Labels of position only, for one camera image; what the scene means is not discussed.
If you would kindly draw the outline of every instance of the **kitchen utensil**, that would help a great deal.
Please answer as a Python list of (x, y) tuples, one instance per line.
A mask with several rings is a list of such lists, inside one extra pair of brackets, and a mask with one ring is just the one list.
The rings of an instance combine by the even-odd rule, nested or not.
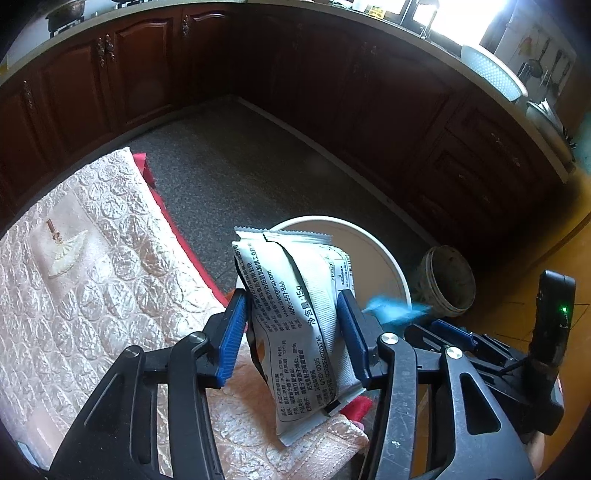
[(525, 116), (538, 129), (560, 161), (565, 165), (570, 164), (573, 161), (572, 147), (564, 136), (564, 129), (558, 130), (546, 109), (534, 102), (527, 102)]
[(540, 63), (542, 58), (544, 57), (546, 50), (548, 50), (548, 45), (550, 45), (550, 38), (546, 39), (544, 43), (544, 47), (542, 47), (542, 52), (540, 53), (539, 59), (529, 59), (525, 63), (531, 67), (531, 76), (535, 79), (539, 79), (542, 77), (542, 73), (544, 73), (544, 69), (542, 68), (542, 64)]
[(550, 88), (550, 81), (552, 80), (552, 75), (558, 65), (558, 62), (562, 58), (562, 50), (558, 49), (556, 52), (556, 57), (554, 58), (554, 63), (552, 64), (552, 68), (550, 70), (546, 70), (542, 81), (540, 82), (540, 86), (546, 85), (546, 91), (544, 92), (544, 96), (548, 95), (548, 89)]
[(527, 97), (527, 88), (517, 78), (517, 75), (480, 45), (464, 45), (460, 59), (463, 64), (499, 90), (510, 102), (515, 102), (522, 96)]
[(45, 18), (48, 20), (47, 29), (54, 33), (68, 23), (84, 17), (86, 0), (70, 0), (68, 3), (56, 8)]
[(521, 64), (519, 71), (517, 72), (517, 78), (526, 85), (527, 81), (531, 78), (531, 65), (526, 61)]
[(544, 100), (542, 100), (538, 104), (538, 106), (542, 107), (542, 109), (545, 110), (546, 116), (550, 119), (550, 121), (554, 124), (554, 126), (559, 132), (564, 130), (564, 125), (560, 121), (560, 118), (558, 118), (556, 110), (554, 110), (554, 108), (552, 108), (552, 106), (548, 102), (548, 99), (545, 98)]
[(552, 96), (554, 98), (558, 98), (558, 94), (560, 93), (560, 85), (562, 84), (562, 81), (564, 80), (564, 78), (566, 77), (566, 74), (569, 72), (571, 67), (571, 62), (570, 60), (566, 63), (566, 65), (564, 66), (564, 70), (562, 71), (562, 75), (560, 76), (560, 80), (558, 82), (550, 82), (550, 93), (552, 93)]

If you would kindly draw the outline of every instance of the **gray carpet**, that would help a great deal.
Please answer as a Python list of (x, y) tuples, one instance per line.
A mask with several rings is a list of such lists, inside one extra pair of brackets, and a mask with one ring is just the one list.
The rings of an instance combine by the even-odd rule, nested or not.
[[(270, 228), (302, 215), (329, 215), (377, 237), (406, 276), (428, 245), (331, 162), (235, 101), (209, 105), (129, 143), (146, 152), (170, 215), (224, 292), (236, 282), (234, 226)], [(368, 394), (377, 400), (374, 393)], [(371, 434), (375, 408), (365, 417)], [(356, 479), (356, 455), (336, 476)]]

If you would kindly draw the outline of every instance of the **wooden cabinet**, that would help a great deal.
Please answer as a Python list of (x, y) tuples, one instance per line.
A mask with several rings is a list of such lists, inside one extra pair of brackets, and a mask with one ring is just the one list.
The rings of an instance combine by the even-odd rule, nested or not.
[(404, 207), (441, 243), (471, 257), (514, 224), (514, 203), (494, 167), (451, 133), (443, 133), (420, 167)]
[(110, 25), (105, 57), (117, 117), (124, 131), (176, 106), (180, 82), (175, 37), (180, 11), (148, 11)]
[(409, 169), (459, 106), (467, 84), (410, 47), (382, 37), (363, 45), (348, 90), (356, 102), (345, 104), (347, 123), (340, 129), (344, 159), (397, 200), (409, 185)]
[(337, 13), (262, 4), (151, 8), (83, 30), (0, 87), (0, 226), (118, 135), (234, 93), (473, 260), (559, 179), (507, 109), (426, 50)]
[(479, 89), (473, 89), (447, 128), (493, 166), (513, 202), (534, 203), (558, 182), (550, 162), (540, 161), (543, 155), (529, 135)]
[(57, 158), (69, 166), (117, 135), (104, 35), (83, 33), (50, 50), (33, 93)]
[(56, 175), (37, 99), (17, 75), (0, 90), (0, 189), (7, 210), (19, 209)]
[(10, 220), (14, 216), (14, 211), (1, 189), (2, 186), (0, 185), (0, 238), (3, 235), (4, 229), (8, 226)]
[(302, 29), (298, 15), (249, 15), (241, 48), (239, 95), (284, 121), (293, 116)]
[(197, 102), (233, 91), (236, 70), (236, 18), (208, 5), (186, 8), (181, 27), (187, 100)]
[(343, 90), (361, 41), (341, 28), (306, 22), (299, 42), (301, 64), (294, 82), (298, 129), (330, 146)]

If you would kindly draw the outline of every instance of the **kitchen counter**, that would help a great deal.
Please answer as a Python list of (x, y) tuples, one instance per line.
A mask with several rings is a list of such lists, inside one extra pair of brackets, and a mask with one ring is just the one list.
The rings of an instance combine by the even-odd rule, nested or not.
[[(537, 131), (535, 126), (525, 117), (525, 114), (520, 108), (515, 106), (513, 103), (508, 102), (507, 99), (496, 90), (489, 82), (476, 74), (473, 70), (465, 66), (457, 57), (451, 55), (449, 52), (439, 47), (438, 45), (421, 39), (417, 34), (400, 27), (399, 25), (392, 24), (388, 21), (378, 20), (372, 18), (369, 15), (351, 10), (344, 9), (341, 7), (334, 7), (326, 4), (317, 4), (314, 2), (300, 1), (300, 0), (225, 0), (228, 3), (249, 3), (259, 5), (282, 5), (287, 7), (298, 7), (311, 11), (328, 13), (336, 17), (346, 18), (353, 20), (361, 24), (368, 25), (372, 28), (381, 30), (389, 35), (393, 35), (401, 40), (412, 44), (435, 59), (443, 62), (445, 65), (451, 67), (458, 73), (462, 74), (465, 78), (470, 80), (473, 84), (477, 85), (484, 92), (487, 93), (492, 99), (495, 100), (504, 110), (506, 110), (527, 132), (532, 140), (537, 144), (540, 150), (547, 157), (548, 162), (552, 165), (553, 169), (558, 174), (560, 180), (566, 183), (569, 178), (569, 173), (564, 168), (564, 165), (558, 159), (556, 154), (552, 151), (550, 146), (543, 139), (541, 134)], [(47, 20), (45, 17), (35, 20), (33, 23), (27, 25), (15, 43), (9, 50), (7, 56), (10, 58), (13, 47), (17, 46), (21, 50), (19, 54), (23, 54), (14, 64), (8, 65), (8, 71), (3, 76), (0, 76), (0, 86), (3, 82), (6, 82), (15, 72), (20, 68), (24, 67), (32, 59), (36, 58), (40, 54), (44, 53), (48, 49), (57, 45), (60, 42), (68, 40), (69, 38), (83, 32), (86, 29), (95, 27), (104, 22), (109, 22), (114, 19), (134, 14), (141, 11), (148, 11), (155, 8), (171, 7), (175, 5), (188, 5), (188, 4), (199, 4), (207, 3), (206, 0), (152, 0), (150, 2), (133, 5), (121, 9), (115, 9), (116, 3), (111, 0), (87, 0), (85, 9), (85, 21), (79, 25), (69, 28), (68, 30), (57, 34), (53, 38), (49, 38), (47, 31)], [(27, 36), (31, 37), (31, 41), (27, 43)], [(24, 53), (23, 50), (30, 48), (30, 51)]]

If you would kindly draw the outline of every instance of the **bed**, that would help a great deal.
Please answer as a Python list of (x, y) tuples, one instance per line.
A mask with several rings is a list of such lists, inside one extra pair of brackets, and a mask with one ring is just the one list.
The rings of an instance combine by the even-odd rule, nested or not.
[[(177, 241), (129, 148), (83, 167), (0, 239), (0, 420), (48, 468), (123, 348), (174, 344), (223, 310), (218, 298)], [(367, 444), (361, 430), (336, 415), (283, 447), (271, 394), (245, 342), (234, 376), (208, 398), (229, 479), (329, 478)], [(157, 414), (160, 471), (172, 476), (165, 385)]]

